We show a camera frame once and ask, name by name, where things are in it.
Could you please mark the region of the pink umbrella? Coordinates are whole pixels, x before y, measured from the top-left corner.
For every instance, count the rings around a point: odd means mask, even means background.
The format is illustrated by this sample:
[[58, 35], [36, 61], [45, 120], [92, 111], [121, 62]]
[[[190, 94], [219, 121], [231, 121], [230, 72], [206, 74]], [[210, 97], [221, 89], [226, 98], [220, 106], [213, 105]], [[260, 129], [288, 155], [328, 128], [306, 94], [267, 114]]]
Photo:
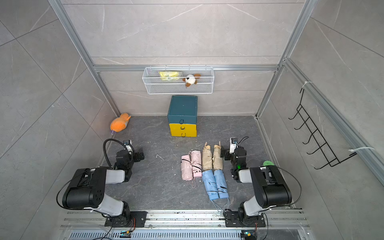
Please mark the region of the pink umbrella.
[[194, 150], [191, 151], [189, 155], [191, 159], [193, 178], [201, 178], [203, 172], [201, 152], [198, 150]]
[[189, 155], [184, 155], [181, 157], [181, 175], [182, 180], [184, 181], [191, 181], [194, 178]]

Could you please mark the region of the teal drawer cabinet yellow base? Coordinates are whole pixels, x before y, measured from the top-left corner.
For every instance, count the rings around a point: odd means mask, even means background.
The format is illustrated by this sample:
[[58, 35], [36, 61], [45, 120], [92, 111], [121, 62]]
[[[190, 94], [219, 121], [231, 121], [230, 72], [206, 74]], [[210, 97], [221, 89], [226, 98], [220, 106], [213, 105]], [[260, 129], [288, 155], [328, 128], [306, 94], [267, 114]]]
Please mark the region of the teal drawer cabinet yellow base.
[[197, 137], [198, 97], [172, 96], [167, 117], [172, 137]]

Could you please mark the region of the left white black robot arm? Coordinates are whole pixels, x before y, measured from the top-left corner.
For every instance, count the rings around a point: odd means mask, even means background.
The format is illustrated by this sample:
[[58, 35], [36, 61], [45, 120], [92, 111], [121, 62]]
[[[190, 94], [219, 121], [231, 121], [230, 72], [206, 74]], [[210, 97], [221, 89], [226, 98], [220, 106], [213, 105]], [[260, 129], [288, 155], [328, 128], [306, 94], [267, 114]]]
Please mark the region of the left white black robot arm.
[[[108, 158], [106, 145], [118, 143], [123, 147], [116, 153], [116, 162]], [[133, 173], [134, 163], [145, 159], [143, 149], [135, 150], [132, 141], [121, 142], [106, 139], [103, 143], [106, 167], [83, 168], [76, 170], [74, 176], [63, 186], [66, 188], [59, 207], [71, 211], [92, 211], [106, 218], [105, 226], [111, 228], [143, 228], [147, 212], [131, 212], [125, 201], [114, 199], [105, 193], [106, 185], [127, 183]]]

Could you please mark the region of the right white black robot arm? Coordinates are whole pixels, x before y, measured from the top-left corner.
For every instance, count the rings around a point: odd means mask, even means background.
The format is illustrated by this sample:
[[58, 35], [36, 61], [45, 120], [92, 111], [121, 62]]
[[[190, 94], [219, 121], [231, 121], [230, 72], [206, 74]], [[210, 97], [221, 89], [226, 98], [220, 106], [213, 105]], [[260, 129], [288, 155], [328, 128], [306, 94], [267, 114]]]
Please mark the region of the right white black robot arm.
[[248, 168], [247, 151], [243, 147], [221, 150], [221, 157], [232, 164], [232, 177], [239, 183], [253, 185], [254, 196], [242, 202], [238, 210], [225, 210], [227, 228], [266, 227], [266, 211], [276, 207], [288, 207], [296, 204], [291, 190], [283, 178], [280, 167], [265, 165]]

